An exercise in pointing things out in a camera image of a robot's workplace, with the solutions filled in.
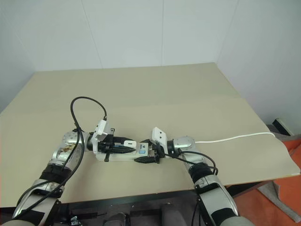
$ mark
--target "white wall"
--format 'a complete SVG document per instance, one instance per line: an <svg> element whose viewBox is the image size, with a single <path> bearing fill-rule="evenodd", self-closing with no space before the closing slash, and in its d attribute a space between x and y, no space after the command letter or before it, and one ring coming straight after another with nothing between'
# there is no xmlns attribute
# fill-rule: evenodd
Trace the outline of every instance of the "white wall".
<svg viewBox="0 0 301 226"><path fill-rule="evenodd" d="M301 133L301 1L240 0L228 32L221 71L266 123Z"/></svg>
<svg viewBox="0 0 301 226"><path fill-rule="evenodd" d="M0 0L0 111L34 71L213 61L265 122L287 119L300 11L298 0Z"/></svg>
<svg viewBox="0 0 301 226"><path fill-rule="evenodd" d="M0 112L34 72L26 51L0 11Z"/></svg>

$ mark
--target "silver robot arm segment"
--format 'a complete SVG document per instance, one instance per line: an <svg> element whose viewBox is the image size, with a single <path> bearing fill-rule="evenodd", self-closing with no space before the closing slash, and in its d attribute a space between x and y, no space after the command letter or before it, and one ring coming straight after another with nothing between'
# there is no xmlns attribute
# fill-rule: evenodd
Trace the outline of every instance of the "silver robot arm segment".
<svg viewBox="0 0 301 226"><path fill-rule="evenodd" d="M206 226L254 226L249 220L238 215L233 198L208 167L206 158L198 154L185 153L199 153L192 138L180 137L168 141L167 147L169 154L179 155L191 162L185 165L199 195L198 204Z"/></svg>
<svg viewBox="0 0 301 226"><path fill-rule="evenodd" d="M83 136L86 144L90 135L83 132ZM62 143L53 153L51 160L43 170L40 178L35 180L32 187L19 199L13 214L13 220L5 223L5 226L26 224L42 226L53 224L55 215L60 206L58 198L61 197L64 191L64 185L40 204L30 209L26 214L23 214L23 211L27 211L26 209L36 201L39 201L45 197L45 195L56 189L71 174L79 162L82 149L82 143L79 139L79 143L71 155L76 142L77 132L71 131L64 135Z"/></svg>

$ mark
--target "white cable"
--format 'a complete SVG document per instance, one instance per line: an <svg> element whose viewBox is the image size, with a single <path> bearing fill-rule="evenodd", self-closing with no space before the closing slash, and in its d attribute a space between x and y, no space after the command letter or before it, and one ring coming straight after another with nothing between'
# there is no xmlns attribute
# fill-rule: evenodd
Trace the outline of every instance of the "white cable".
<svg viewBox="0 0 301 226"><path fill-rule="evenodd" d="M236 136L236 137L230 137L230 138L221 139L221 140L196 141L196 144L201 144L201 143L217 143L217 142L226 141L226 140L232 140L232 139L236 139L236 138L240 138L240 137L249 137L249 136L261 135L261 134L270 134L270 135L273 135L274 137L276 137L271 132L261 132L261 133L251 133L251 134L239 135L239 136Z"/></svg>

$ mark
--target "table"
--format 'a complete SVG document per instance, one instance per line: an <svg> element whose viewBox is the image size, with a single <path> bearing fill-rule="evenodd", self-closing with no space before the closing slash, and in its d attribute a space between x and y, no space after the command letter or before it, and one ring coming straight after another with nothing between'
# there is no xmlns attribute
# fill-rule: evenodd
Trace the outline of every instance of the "table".
<svg viewBox="0 0 301 226"><path fill-rule="evenodd" d="M115 135L144 140L153 127L168 138L216 140L269 131L214 63L36 72L0 114L1 207L16 205L39 178L65 132L74 128L70 102L88 96L104 104ZM103 112L80 100L75 114L93 131ZM224 185L298 175L300 169L272 135L199 144L219 168ZM184 164L98 162L92 152L68 181L63 203L193 189Z"/></svg>

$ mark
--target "black cable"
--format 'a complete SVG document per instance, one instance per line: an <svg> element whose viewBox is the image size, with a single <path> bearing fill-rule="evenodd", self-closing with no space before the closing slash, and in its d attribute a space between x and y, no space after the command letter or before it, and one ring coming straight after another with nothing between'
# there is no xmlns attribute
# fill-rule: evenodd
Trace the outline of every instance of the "black cable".
<svg viewBox="0 0 301 226"><path fill-rule="evenodd" d="M69 161L69 159L71 158L71 156L73 155L73 153L74 153L74 151L75 151L78 144L79 144L79 132L77 131L77 140L76 140L75 146L72 148L72 151L70 152L70 155L68 155L66 161L62 165L62 171L65 168L65 166L66 166L67 162Z"/></svg>
<svg viewBox="0 0 301 226"><path fill-rule="evenodd" d="M17 202L17 205L20 204L20 202L21 202L21 200L24 198L24 196L25 196L28 192L30 192L32 189L34 189L34 188L36 188L36 187L39 187L39 186L41 186L41 185L47 184L47 183L49 183L49 182L51 182L51 181L50 181L50 180L46 180L46 181L44 181L44 182L42 182L42 183L33 185L33 186L31 186L30 188L28 188L25 192L23 192L23 194L22 194L21 197L19 198L19 200L18 200L18 202Z"/></svg>
<svg viewBox="0 0 301 226"><path fill-rule="evenodd" d="M66 182L72 177L72 175L76 172L76 170L78 169L82 159L83 159L83 156L84 156L84 152L85 152L85 140L84 140L84 136L83 136L83 133L82 133L82 130L79 126L79 123L75 117L75 114L74 114L74 110L73 110L73 105L74 105L74 102L78 99L88 99L88 100L92 100L96 103L98 103L102 108L103 108L103 111L104 111L104 120L107 119L107 112L104 108L104 106L102 104L100 104L98 101L92 99L92 98L89 98L89 97L76 97L74 98L72 101L71 101L71 104L70 104L70 111L71 111L71 115L72 115L72 118L74 120L74 123L75 123L75 126L76 126L76 129L77 129L77 132L79 132L79 135L80 135L80 140L81 140L81 153L80 153L80 158L79 158L79 161L78 163L76 164L74 170L70 173L70 175L62 182L60 183L55 189L53 189L51 192L49 192L48 194L46 194L45 196L43 196L41 199L39 199L38 201L36 201L34 204L32 204L30 207L28 207L27 209L23 210L19 215L17 215L16 217L12 218L12 220L18 220L20 217L24 216L25 214L27 214L30 210L32 210L33 208L35 208L38 204L40 204L42 201L44 201L45 199L47 199L48 197L50 197L53 193L55 193L56 191L58 191L60 189L61 186L64 186L66 184Z"/></svg>
<svg viewBox="0 0 301 226"><path fill-rule="evenodd" d="M97 104L103 109L103 111L104 111L104 117L103 117L103 119L104 119L104 120L107 120L107 111L105 110L104 106L103 106L101 103L99 103L97 100L94 100L93 98L90 98L90 97L76 97L76 98L74 98L74 99L72 100L72 102L74 103L74 102L75 102L76 100L78 100L78 99L92 100L92 101L94 101L95 103L97 103ZM71 114L73 114L73 115L72 115L72 118L74 119L75 116L74 116L73 110L71 111Z"/></svg>
<svg viewBox="0 0 301 226"><path fill-rule="evenodd" d="M173 159L177 159L177 160L180 160L180 161L183 161L183 162L185 162L185 163L189 163L189 164L191 164L191 165L197 165L198 163L195 163L195 162L191 162L191 161L187 161L187 160L185 160L185 159L181 159L181 158L179 158L179 157L176 157L175 155L172 155L172 154L165 154L166 156L169 156L169 157L171 157L171 158L173 158ZM218 169L215 167L215 166L204 166L204 168L210 168L210 169L213 169L213 170L215 170L215 174L217 175L217 172L218 172Z"/></svg>
<svg viewBox="0 0 301 226"><path fill-rule="evenodd" d="M210 158L208 155L206 155L206 154L203 154L203 153L200 153L200 152L191 152L191 151L181 151L181 150L180 150L180 153L179 153L179 155L180 155L180 154L182 154L182 153L198 154L198 155L201 155L201 156L204 156L204 157L206 157L207 159L209 159L209 160L212 162L212 164L213 164L213 167L214 167L214 171L213 171L213 173L215 173L215 175L217 175L217 173L218 173L218 169L217 169L217 167L216 167L215 161L214 161L212 158Z"/></svg>
<svg viewBox="0 0 301 226"><path fill-rule="evenodd" d="M196 212L197 212L197 207L198 207L198 201L197 201L197 204L194 208L194 211L193 211L193 215L192 215L192 219L191 219L191 226L193 226L193 222L194 222L194 217L196 215Z"/></svg>
<svg viewBox="0 0 301 226"><path fill-rule="evenodd" d="M94 100L93 98L90 98L90 97L77 97L77 98L73 99L73 101L76 101L76 100L78 100L78 99L92 100L92 101L94 101L95 103L99 104L100 107L101 107L101 108L103 109L103 111L104 111L104 118L103 118L103 119L104 119L104 120L107 120L107 111L105 110L104 106L103 106L101 103L99 103L97 100ZM70 155L67 157L66 161L65 161L64 164L62 165L62 170L63 170L64 167L66 166L66 164L67 164L67 162L69 161L69 159L72 157L72 155L73 155L73 153L74 153L74 151L75 151L75 149L76 149L76 147L77 147L78 144L79 144L79 131L78 131L78 129L77 129L77 140L76 140L76 144L75 144L75 146L73 147L72 151L70 152Z"/></svg>

